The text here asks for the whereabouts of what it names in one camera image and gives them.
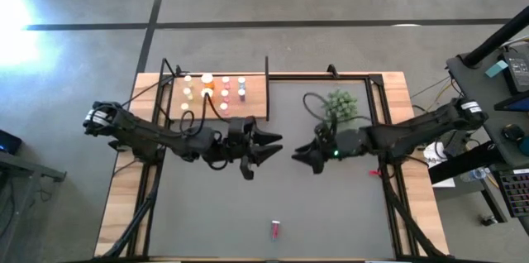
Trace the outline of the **black desk beam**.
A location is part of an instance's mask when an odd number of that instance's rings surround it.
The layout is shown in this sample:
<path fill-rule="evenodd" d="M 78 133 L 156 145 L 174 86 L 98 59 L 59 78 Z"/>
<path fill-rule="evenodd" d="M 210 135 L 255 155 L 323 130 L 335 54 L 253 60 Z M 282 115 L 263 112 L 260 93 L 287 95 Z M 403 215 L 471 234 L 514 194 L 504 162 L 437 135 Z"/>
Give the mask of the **black desk beam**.
<path fill-rule="evenodd" d="M 503 164 L 505 164 L 505 160 L 498 148 L 492 141 L 488 141 L 481 146 L 433 166 L 429 169 L 429 176 L 431 183 L 437 184 L 480 167 Z"/>

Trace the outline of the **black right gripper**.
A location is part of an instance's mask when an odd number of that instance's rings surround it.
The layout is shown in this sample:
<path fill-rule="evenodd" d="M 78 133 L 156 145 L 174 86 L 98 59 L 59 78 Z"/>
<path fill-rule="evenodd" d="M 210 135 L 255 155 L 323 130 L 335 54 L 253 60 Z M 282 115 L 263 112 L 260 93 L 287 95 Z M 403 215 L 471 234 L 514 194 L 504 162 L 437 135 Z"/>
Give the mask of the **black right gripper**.
<path fill-rule="evenodd" d="M 294 160 L 300 161 L 312 167 L 315 175 L 319 175 L 324 164 L 334 156 L 336 149 L 336 129 L 333 125 L 321 122 L 315 126 L 315 138 L 308 144 L 296 148 L 292 155 Z"/>

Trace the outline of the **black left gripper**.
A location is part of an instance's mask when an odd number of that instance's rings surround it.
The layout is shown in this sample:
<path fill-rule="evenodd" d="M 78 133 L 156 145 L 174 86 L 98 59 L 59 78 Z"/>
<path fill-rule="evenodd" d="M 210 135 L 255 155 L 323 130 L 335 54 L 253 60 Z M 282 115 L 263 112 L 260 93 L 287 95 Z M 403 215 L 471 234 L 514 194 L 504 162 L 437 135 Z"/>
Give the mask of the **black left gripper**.
<path fill-rule="evenodd" d="M 282 145 L 269 145 L 283 136 L 260 130 L 254 117 L 233 117 L 226 120 L 226 138 L 219 138 L 221 159 L 215 161 L 214 170 L 223 170 L 233 160 L 240 160 L 239 169 L 245 180 L 254 178 L 251 165 L 261 165 L 283 149 Z"/>

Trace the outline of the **black device blue light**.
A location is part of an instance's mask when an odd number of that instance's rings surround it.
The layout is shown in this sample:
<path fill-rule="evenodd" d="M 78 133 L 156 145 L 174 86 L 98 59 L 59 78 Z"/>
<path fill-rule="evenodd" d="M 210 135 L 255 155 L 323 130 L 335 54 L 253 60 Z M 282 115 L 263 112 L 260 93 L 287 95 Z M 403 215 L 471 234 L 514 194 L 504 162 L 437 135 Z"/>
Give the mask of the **black device blue light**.
<path fill-rule="evenodd" d="M 16 155 L 21 145 L 21 138 L 0 129 L 0 152 Z"/>

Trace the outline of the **black tablet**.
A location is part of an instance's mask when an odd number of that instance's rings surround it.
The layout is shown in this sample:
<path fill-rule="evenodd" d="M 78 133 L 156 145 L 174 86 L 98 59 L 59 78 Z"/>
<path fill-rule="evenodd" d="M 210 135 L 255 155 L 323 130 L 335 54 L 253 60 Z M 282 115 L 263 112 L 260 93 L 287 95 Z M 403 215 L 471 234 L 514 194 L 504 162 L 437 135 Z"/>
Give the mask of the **black tablet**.
<path fill-rule="evenodd" d="M 493 108 L 496 111 L 529 112 L 529 90 L 496 103 Z"/>

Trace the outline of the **small teal box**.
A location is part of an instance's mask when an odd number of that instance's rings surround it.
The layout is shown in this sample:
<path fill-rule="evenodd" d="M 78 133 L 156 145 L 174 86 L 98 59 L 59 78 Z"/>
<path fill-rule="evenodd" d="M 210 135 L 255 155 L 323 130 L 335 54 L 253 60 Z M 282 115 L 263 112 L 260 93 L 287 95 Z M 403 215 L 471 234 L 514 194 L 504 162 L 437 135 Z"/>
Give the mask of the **small teal box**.
<path fill-rule="evenodd" d="M 493 78 L 493 77 L 497 76 L 498 74 L 502 73 L 507 67 L 508 67 L 508 64 L 504 60 L 499 60 L 494 65 L 491 65 L 485 71 L 485 74 L 489 78 Z"/>

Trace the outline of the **black round pole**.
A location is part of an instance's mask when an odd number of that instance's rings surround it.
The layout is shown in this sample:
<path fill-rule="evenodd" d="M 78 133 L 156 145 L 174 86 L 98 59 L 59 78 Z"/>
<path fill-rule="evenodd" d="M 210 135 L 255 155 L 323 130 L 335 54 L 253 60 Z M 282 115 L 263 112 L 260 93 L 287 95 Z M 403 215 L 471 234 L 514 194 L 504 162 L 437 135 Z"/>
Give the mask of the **black round pole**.
<path fill-rule="evenodd" d="M 499 30 L 493 33 L 485 42 L 460 59 L 467 68 L 475 69 L 479 63 L 502 44 L 507 42 L 525 27 L 529 26 L 529 6 L 520 11 Z"/>

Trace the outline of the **dark grey stand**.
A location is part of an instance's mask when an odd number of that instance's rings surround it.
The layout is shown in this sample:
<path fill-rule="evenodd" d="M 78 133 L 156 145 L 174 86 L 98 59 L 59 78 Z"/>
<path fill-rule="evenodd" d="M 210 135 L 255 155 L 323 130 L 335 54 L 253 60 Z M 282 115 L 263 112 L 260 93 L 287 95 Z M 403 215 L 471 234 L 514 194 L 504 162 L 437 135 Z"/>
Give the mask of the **dark grey stand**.
<path fill-rule="evenodd" d="M 30 207 L 30 198 L 36 193 L 36 187 L 42 177 L 48 177 L 54 182 L 63 182 L 67 173 L 49 168 L 45 165 L 35 164 L 17 155 L 0 151 L 0 199 L 9 189 L 7 203 L 11 204 L 11 212 L 7 223 L 0 230 L 0 263 L 7 257 L 15 236 L 21 215 Z M 17 200 L 14 189 L 16 177 L 26 178 L 25 186 L 20 189 L 20 198 Z"/>

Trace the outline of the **black metal table frame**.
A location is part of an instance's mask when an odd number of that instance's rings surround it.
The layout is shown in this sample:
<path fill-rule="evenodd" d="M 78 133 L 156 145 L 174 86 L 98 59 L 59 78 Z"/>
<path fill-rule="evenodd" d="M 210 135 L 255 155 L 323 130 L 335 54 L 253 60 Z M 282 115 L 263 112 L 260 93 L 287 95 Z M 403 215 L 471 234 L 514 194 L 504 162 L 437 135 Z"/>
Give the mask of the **black metal table frame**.
<path fill-rule="evenodd" d="M 330 72 L 265 70 L 258 76 L 260 85 L 265 87 L 279 81 L 329 81 L 337 84 L 366 79 L 373 92 L 373 102 L 380 121 L 403 122 L 414 114 L 402 72 L 341 72 L 334 78 Z M 142 118 L 153 119 L 168 126 L 169 121 L 162 114 L 176 104 L 173 91 L 174 86 L 166 67 L 162 67 L 158 73 L 139 73 L 132 90 L 130 110 Z M 130 151 L 118 154 L 94 258 L 98 259 L 108 253 L 122 240 L 128 226 L 135 224 L 136 228 L 124 242 L 118 257 L 140 261 L 149 259 L 150 229 L 156 204 L 151 192 L 155 183 L 160 181 L 162 171 L 163 164 L 160 160 L 142 164 L 132 160 Z M 447 252 L 446 236 L 426 167 L 415 159 L 410 159 L 407 165 L 398 168 L 396 172 L 392 181 L 393 189 L 405 201 L 407 209 L 434 246 Z"/>

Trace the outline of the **black power adapter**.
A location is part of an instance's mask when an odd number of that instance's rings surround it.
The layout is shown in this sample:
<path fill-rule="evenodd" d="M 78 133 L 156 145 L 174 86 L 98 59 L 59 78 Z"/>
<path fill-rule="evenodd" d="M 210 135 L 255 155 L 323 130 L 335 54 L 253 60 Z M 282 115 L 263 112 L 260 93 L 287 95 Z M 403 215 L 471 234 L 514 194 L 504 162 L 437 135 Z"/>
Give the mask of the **black power adapter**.
<path fill-rule="evenodd" d="M 529 90 L 529 59 L 522 53 L 505 52 L 503 60 L 508 65 L 503 75 L 509 92 L 516 95 Z"/>

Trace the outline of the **grey table mat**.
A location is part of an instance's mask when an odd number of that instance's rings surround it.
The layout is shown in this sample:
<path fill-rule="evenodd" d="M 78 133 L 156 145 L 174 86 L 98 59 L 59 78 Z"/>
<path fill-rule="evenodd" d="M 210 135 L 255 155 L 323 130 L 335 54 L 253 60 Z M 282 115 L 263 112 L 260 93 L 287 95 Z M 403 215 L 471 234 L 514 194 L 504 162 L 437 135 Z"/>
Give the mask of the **grey table mat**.
<path fill-rule="evenodd" d="M 269 118 L 258 126 L 283 136 L 283 149 L 245 180 L 237 163 L 212 170 L 202 160 L 164 160 L 150 232 L 152 256 L 221 258 L 384 258 L 393 257 L 381 180 L 372 155 L 330 160 L 315 175 L 292 158 L 314 137 L 323 114 L 322 98 L 337 89 L 357 98 L 359 118 L 369 124 L 365 84 L 274 82 Z M 271 240 L 271 222 L 280 221 Z"/>

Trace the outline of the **clear water bottle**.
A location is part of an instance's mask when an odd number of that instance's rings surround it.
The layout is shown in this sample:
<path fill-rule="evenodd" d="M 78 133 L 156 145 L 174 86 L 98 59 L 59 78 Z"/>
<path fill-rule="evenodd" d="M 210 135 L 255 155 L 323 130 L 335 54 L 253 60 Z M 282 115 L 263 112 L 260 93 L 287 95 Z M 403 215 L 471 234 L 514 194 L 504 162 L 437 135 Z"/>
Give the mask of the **clear water bottle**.
<path fill-rule="evenodd" d="M 463 182 L 473 182 L 476 180 L 482 180 L 487 176 L 487 169 L 480 167 L 474 170 L 464 172 L 460 175 L 460 179 Z"/>

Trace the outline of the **black computer mouse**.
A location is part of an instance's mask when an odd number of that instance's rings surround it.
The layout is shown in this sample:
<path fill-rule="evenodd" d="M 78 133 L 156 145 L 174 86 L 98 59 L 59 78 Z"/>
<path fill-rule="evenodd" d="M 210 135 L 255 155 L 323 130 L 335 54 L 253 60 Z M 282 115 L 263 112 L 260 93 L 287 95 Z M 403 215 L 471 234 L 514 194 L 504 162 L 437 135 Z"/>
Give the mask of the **black computer mouse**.
<path fill-rule="evenodd" d="M 522 130 L 517 124 L 508 124 L 502 131 L 502 136 L 508 141 L 518 142 L 520 141 L 526 133 Z"/>

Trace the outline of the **wooden shelf board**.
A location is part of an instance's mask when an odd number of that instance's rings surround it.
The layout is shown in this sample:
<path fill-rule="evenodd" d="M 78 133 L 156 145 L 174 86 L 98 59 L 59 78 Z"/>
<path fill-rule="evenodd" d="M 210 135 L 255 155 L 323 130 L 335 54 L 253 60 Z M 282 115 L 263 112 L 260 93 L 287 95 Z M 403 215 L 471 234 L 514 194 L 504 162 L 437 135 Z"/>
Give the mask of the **wooden shelf board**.
<path fill-rule="evenodd" d="M 184 77 L 179 77 L 174 81 L 174 86 L 172 89 L 172 98 L 170 103 L 169 117 L 171 119 L 177 120 L 180 119 L 183 115 L 181 110 L 182 103 L 188 103 L 190 106 L 190 111 L 194 113 L 195 118 L 199 119 L 202 116 L 203 111 L 203 97 L 201 96 L 201 91 L 203 88 L 203 83 L 201 81 L 201 76 L 203 74 L 191 75 L 193 77 L 193 100 L 188 101 L 188 99 L 183 94 L 183 89 L 187 88 L 186 83 L 184 82 Z M 228 76 L 231 82 L 231 88 L 228 89 L 230 93 L 230 102 L 228 103 L 229 115 L 224 116 L 222 110 L 220 109 L 220 104 L 224 103 L 221 96 L 221 91 L 224 89 L 222 78 Z M 215 88 L 214 90 L 214 99 L 212 100 L 212 106 L 209 102 L 206 102 L 206 119 L 216 119 L 217 115 L 214 113 L 213 109 L 217 113 L 227 119 L 231 117 L 248 117 L 254 116 L 259 118 L 266 118 L 267 116 L 267 79 L 265 74 L 250 74 L 250 75 L 215 75 L 213 74 Z M 241 102 L 238 96 L 238 78 L 245 77 L 245 101 Z"/>

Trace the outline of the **grey side desk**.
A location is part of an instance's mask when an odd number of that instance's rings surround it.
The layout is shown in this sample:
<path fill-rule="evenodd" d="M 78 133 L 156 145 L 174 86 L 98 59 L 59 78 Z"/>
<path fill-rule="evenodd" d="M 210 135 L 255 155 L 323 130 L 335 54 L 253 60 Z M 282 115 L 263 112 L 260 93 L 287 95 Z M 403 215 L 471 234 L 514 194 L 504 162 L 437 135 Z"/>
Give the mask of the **grey side desk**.
<path fill-rule="evenodd" d="M 477 69 L 466 67 L 457 56 L 448 59 L 446 65 L 463 94 L 475 100 L 488 114 L 484 130 L 498 148 L 504 161 L 513 169 L 527 168 L 529 155 L 524 155 L 515 142 L 508 141 L 502 135 L 502 129 L 509 124 L 518 125 L 529 136 L 529 113 L 496 111 L 493 106 L 512 95 L 502 74 L 489 78 L 485 73 L 498 61 L 502 53 L 503 50 L 494 51 L 480 62 Z"/>

